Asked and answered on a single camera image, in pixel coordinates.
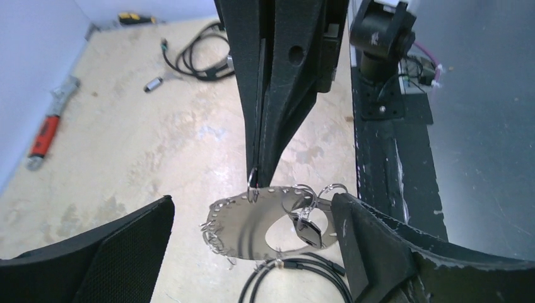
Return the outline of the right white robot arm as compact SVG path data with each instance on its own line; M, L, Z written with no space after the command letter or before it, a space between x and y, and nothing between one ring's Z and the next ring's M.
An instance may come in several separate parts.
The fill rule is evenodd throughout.
M250 187L270 185L281 155L336 74L344 30L362 54L361 81L382 100L411 48L416 5L361 1L217 1L245 121Z

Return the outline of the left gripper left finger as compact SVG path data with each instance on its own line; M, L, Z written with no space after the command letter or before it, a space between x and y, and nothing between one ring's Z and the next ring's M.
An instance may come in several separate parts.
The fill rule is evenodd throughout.
M1 302L150 302L175 205L164 196L66 240L1 260Z

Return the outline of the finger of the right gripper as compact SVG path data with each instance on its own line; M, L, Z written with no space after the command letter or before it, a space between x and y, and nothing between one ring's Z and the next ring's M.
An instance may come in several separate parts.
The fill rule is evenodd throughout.
M266 186L261 175L260 128L266 38L265 1L215 1L225 28L245 123L246 174L250 186Z
M262 41L267 68L259 92L257 186L270 185L281 154L336 74L347 1L270 1Z

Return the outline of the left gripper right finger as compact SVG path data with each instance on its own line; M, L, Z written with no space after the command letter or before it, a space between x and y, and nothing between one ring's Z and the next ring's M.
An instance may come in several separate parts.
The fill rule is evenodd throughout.
M332 215L355 302L533 302L534 263L414 229L350 194Z

